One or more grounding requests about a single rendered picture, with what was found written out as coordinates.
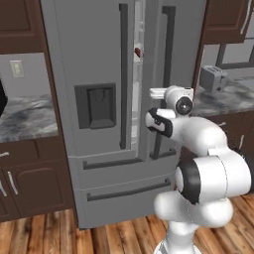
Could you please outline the dark grey water dispenser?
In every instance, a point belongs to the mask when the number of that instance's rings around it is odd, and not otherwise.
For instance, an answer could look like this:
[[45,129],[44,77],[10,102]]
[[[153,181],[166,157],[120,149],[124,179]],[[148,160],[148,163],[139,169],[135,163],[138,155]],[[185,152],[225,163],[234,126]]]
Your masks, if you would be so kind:
[[99,83],[74,87],[80,129],[105,129],[116,125],[116,84]]

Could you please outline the white wall socket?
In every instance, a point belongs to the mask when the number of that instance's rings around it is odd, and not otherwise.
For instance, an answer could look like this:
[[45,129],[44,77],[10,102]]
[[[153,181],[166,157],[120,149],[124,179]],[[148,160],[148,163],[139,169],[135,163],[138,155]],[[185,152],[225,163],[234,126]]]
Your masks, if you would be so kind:
[[10,65],[11,65],[13,75],[16,78],[25,76],[23,71],[22,61],[10,61]]

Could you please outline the plain grey fridge door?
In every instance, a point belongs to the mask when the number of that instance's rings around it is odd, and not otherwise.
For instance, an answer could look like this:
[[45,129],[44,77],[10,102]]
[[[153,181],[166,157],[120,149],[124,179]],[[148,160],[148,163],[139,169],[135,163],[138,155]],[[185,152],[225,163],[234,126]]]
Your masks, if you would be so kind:
[[151,107],[149,89],[156,87],[159,19],[163,5],[176,7],[170,85],[191,87],[206,0],[146,0],[138,150],[138,157],[142,161],[147,160],[150,151],[145,114]]

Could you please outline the grey fridge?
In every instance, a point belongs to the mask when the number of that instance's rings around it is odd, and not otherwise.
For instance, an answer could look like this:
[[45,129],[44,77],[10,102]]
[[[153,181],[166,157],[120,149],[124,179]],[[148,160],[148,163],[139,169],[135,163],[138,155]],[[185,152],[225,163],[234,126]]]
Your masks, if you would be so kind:
[[[122,154],[106,154],[104,156],[72,156],[68,152],[68,142],[66,140],[66,135],[63,131],[67,160],[69,158],[84,159],[89,164],[111,162],[111,161],[121,161],[139,158],[139,131],[140,131],[140,114],[141,114],[141,90],[142,90],[142,73],[143,73],[143,54],[144,54],[144,33],[145,33],[145,7],[146,0],[135,0],[135,16],[134,16],[134,50],[139,48],[142,52],[142,56],[139,58],[134,52],[133,57],[133,83],[132,83],[132,112],[131,112],[131,149]],[[154,101],[151,99],[151,107],[161,106],[163,103],[161,101]],[[175,142],[159,135],[156,133],[150,134],[150,151],[149,158],[157,160],[160,156],[165,153],[177,153],[180,154],[180,147]],[[172,187],[174,186],[174,172],[170,175],[163,175],[169,177],[173,180]]]

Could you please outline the dark brown wall cupboard door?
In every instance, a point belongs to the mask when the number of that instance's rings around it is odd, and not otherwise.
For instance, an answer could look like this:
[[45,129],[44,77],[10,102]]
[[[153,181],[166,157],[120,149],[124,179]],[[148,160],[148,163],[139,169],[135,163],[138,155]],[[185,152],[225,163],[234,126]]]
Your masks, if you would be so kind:
[[248,0],[208,0],[204,18],[202,41],[205,45],[243,43],[251,20],[251,12],[243,35],[240,30],[243,25]]

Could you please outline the black rounded object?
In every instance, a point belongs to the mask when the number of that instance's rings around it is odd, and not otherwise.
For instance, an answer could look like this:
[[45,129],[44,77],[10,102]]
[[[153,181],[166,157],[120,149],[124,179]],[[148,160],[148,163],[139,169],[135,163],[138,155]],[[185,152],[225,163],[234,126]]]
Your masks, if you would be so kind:
[[8,103],[8,97],[5,93],[4,86],[2,84],[2,80],[0,78],[0,117],[3,114],[3,111]]

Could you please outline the grey fridge door with dispenser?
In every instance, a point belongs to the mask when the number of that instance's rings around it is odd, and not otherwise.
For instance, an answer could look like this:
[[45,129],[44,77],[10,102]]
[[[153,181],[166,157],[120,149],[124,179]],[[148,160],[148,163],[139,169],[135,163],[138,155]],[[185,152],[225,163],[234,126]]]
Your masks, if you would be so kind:
[[[121,140],[121,3],[128,4],[126,148]],[[42,0],[63,130],[72,156],[122,154],[131,149],[135,0]],[[116,84],[116,125],[80,129],[74,87]]]

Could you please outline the dark brown wall cupboard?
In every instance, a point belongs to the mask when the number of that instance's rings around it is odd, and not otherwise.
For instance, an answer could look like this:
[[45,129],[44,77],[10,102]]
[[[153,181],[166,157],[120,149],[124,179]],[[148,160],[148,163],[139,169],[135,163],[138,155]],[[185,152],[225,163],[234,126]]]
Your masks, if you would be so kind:
[[40,0],[0,0],[0,54],[43,50]]

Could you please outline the dark brown drawer front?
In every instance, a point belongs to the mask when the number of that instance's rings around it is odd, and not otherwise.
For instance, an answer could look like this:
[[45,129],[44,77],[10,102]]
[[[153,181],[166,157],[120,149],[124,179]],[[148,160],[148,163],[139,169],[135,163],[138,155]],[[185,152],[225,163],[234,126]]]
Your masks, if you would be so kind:
[[31,164],[65,157],[64,143],[59,136],[0,143],[0,167]]

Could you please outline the grey window frame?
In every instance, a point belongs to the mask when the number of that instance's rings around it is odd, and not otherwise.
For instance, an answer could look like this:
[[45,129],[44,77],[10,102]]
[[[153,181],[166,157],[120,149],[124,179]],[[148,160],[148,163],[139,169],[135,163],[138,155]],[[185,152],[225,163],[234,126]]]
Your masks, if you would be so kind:
[[215,65],[222,69],[254,67],[254,38],[240,44],[221,44]]

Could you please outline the grey fridge drawer front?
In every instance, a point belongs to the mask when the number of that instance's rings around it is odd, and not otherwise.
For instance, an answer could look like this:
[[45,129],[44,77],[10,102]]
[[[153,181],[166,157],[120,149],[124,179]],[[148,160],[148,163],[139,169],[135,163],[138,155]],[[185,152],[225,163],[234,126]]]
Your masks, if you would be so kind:
[[171,191],[173,180],[169,178],[171,180],[169,187],[96,201],[87,201],[86,194],[88,192],[97,195],[129,191],[159,184],[166,178],[169,177],[160,176],[91,190],[75,190],[78,227],[80,229],[94,228],[153,214],[155,197],[161,192]]
[[72,186],[75,189],[94,189],[111,185],[145,180],[162,175],[170,175],[179,161],[177,153],[165,153],[157,160],[149,158],[136,164],[108,168],[84,170],[84,159],[69,158]]

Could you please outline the grey toaster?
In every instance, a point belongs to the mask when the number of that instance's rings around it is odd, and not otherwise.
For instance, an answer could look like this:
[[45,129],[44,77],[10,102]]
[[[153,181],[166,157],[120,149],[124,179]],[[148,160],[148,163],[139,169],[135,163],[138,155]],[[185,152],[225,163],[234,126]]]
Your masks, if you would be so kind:
[[227,73],[213,65],[204,65],[200,69],[199,86],[210,93],[224,90],[227,81]]

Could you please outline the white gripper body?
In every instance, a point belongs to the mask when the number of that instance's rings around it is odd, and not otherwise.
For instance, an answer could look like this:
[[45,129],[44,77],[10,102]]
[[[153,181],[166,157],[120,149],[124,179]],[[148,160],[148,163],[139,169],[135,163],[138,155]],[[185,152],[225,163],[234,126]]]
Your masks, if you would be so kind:
[[152,99],[161,100],[165,98],[165,88],[151,88],[150,89],[150,97]]

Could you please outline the dark brown base cupboard run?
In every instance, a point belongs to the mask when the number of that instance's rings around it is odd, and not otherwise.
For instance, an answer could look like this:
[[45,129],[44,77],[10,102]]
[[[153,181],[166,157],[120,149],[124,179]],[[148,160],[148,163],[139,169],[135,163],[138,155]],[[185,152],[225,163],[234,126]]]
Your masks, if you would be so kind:
[[196,157],[180,162],[177,186],[192,203],[254,191],[254,162],[239,150],[244,114],[191,117],[182,129],[183,145]]

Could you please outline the dark brown base cupboard door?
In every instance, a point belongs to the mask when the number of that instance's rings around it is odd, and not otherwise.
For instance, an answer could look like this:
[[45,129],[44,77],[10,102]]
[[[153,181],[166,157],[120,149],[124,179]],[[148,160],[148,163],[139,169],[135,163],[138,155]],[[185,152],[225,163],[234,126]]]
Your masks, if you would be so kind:
[[11,212],[9,207],[9,197],[8,197],[6,181],[1,169],[0,169],[0,180],[2,181],[4,190],[7,193],[7,196],[5,197],[3,193],[0,191],[0,221],[3,222],[3,221],[8,221],[11,218]]
[[[18,195],[11,187],[8,171]],[[64,160],[4,168],[3,173],[22,217],[72,208],[70,177]]]

